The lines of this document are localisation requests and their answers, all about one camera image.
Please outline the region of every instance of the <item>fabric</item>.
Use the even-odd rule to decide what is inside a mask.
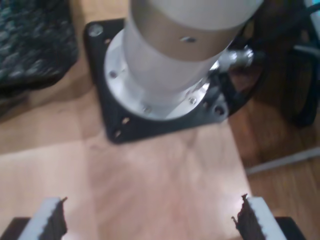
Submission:
[[[67,0],[0,0],[0,94],[48,87],[77,58]]]

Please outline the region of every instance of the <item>circular metal flange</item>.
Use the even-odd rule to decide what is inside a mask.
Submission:
[[[147,99],[150,93],[136,84],[128,69],[123,55],[123,35],[124,30],[114,37],[104,59],[105,81],[111,94],[122,107],[144,119],[168,121],[188,114],[199,105],[209,88],[207,79],[201,79],[176,96],[176,99],[181,99],[178,103],[149,102]]]

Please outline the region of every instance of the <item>wooden board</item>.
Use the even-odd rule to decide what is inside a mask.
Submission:
[[[83,51],[93,20],[126,1],[74,0],[80,59],[0,123],[0,233],[45,197],[68,197],[65,240],[233,240],[250,188],[228,122],[125,145],[105,137]]]

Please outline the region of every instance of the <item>black clamp base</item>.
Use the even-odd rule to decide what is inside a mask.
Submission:
[[[187,115],[168,121],[141,118],[124,109],[110,93],[104,75],[104,61],[110,41],[124,28],[124,19],[90,22],[85,26],[84,46],[91,76],[97,86],[103,121],[109,140],[122,144],[205,124],[220,123],[228,115],[227,103],[212,79],[203,101]]]

